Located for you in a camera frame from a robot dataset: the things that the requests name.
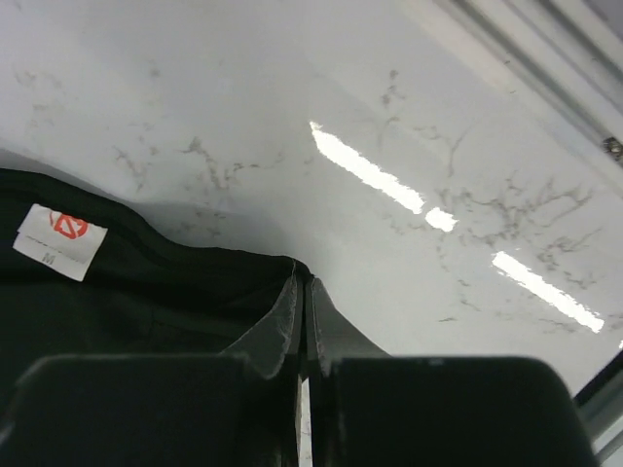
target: marble surface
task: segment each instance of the marble surface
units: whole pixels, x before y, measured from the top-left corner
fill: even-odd
[[[0,37],[3,164],[296,257],[392,354],[575,392],[619,351],[623,200],[404,2],[0,0]]]

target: white label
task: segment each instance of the white label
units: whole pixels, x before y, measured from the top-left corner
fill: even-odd
[[[18,229],[19,253],[82,281],[107,229],[33,204]]]

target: clothing tag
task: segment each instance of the clothing tag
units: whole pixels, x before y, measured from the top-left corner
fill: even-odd
[[[18,229],[19,253],[82,281],[107,229],[33,204]]]

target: white marble countertop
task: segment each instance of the white marble countertop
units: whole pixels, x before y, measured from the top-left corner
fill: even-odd
[[[535,356],[575,392],[623,339],[623,200],[406,3],[0,0],[3,164],[296,257],[392,354]]]

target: red logo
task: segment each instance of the red logo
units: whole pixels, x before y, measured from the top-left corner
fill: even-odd
[[[67,216],[59,212],[50,213],[50,225],[61,235],[65,235],[70,240],[87,233],[89,229],[89,223],[82,219],[76,219],[75,217]]]

